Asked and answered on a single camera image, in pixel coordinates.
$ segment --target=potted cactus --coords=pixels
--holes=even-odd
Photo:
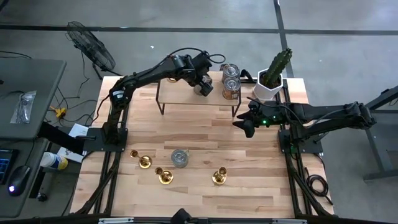
[[[257,74],[257,83],[253,93],[259,100],[271,100],[283,86],[282,71],[292,58],[292,50],[285,49],[279,52],[269,68]]]

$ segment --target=computer mouse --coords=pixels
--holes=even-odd
[[[20,196],[24,192],[29,174],[28,166],[19,166],[12,172],[8,180],[8,193],[11,196]]]

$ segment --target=cactus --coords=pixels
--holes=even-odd
[[[280,77],[279,74],[282,73],[283,69],[285,69],[286,65],[290,62],[291,58],[292,58],[291,49],[285,49],[279,52],[272,61],[268,70],[262,76],[261,84],[268,88],[275,88],[278,85],[280,85],[280,83],[278,83],[278,78]]]

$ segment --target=keyboard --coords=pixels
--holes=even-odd
[[[0,184],[6,184],[8,175],[17,155],[18,150],[0,149]]]

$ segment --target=butcher block tabletop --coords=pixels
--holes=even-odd
[[[98,102],[119,78],[104,77]],[[287,83],[292,102],[308,103],[302,78],[288,78]],[[242,105],[237,114],[248,110],[246,97],[253,96],[253,88],[253,84],[242,84]],[[184,208],[193,217],[294,217],[285,157],[277,140],[279,126],[260,127],[253,138],[246,138],[243,130],[232,125],[238,119],[231,117],[230,106],[168,105],[167,113],[161,115],[156,90],[156,84],[139,88],[130,103],[127,147],[121,156],[112,216],[171,217]],[[106,121],[109,107],[106,100],[94,127]],[[130,157],[133,149],[140,156],[151,156],[149,169],[141,169],[138,158]],[[170,160],[176,149],[189,150],[189,163],[183,169],[174,167]],[[93,152],[83,161],[71,212],[80,209],[97,188],[103,157],[103,152]],[[317,157],[302,157],[310,174],[326,178]],[[172,171],[171,184],[159,182],[156,167]],[[220,167],[227,168],[227,178],[225,184],[216,186],[211,176]],[[297,184],[296,188],[304,211],[302,191]],[[101,210],[107,197],[108,187]],[[333,213],[325,198],[317,199]]]

